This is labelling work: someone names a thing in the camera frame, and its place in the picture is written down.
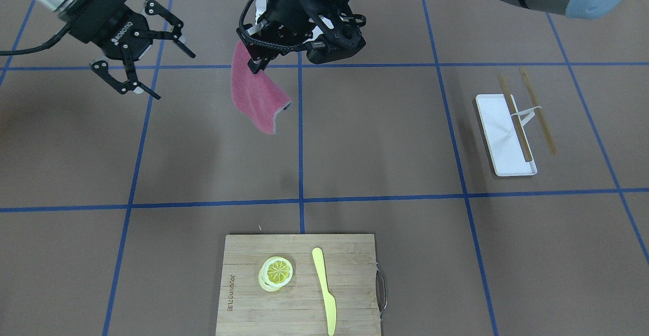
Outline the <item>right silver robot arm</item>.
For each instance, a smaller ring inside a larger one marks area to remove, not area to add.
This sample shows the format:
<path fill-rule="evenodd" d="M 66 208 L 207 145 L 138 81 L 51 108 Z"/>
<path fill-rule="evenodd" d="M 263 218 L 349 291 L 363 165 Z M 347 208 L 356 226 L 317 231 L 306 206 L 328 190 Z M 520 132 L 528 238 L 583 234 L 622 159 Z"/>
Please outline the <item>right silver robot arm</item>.
<path fill-rule="evenodd" d="M 148 93 L 160 96 L 140 81 L 139 61 L 155 40 L 172 41 L 190 58 L 195 53 L 185 44 L 184 22 L 156 0 L 146 0 L 143 10 L 132 10 L 128 0 L 35 0 L 58 15 L 63 27 L 38 47 L 2 51 L 2 56 L 23 56 L 44 51 L 71 35 L 100 48 L 103 57 L 91 70 L 120 94 Z"/>

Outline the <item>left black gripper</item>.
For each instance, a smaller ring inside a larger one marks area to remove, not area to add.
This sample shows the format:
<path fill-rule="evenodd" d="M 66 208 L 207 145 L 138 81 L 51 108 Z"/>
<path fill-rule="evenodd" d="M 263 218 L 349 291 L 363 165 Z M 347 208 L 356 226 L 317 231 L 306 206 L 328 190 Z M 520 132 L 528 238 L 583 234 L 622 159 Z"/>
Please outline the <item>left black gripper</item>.
<path fill-rule="evenodd" d="M 241 42 L 242 61 L 250 72 L 266 69 L 271 60 L 290 52 L 307 52 L 311 63 L 328 63 L 331 60 L 331 42 L 322 33 L 313 40 L 315 27 L 326 30 L 320 15 L 331 14 L 329 0 L 269 0 L 266 10 L 255 25 L 243 24 L 252 3 L 249 0 L 236 29 Z"/>

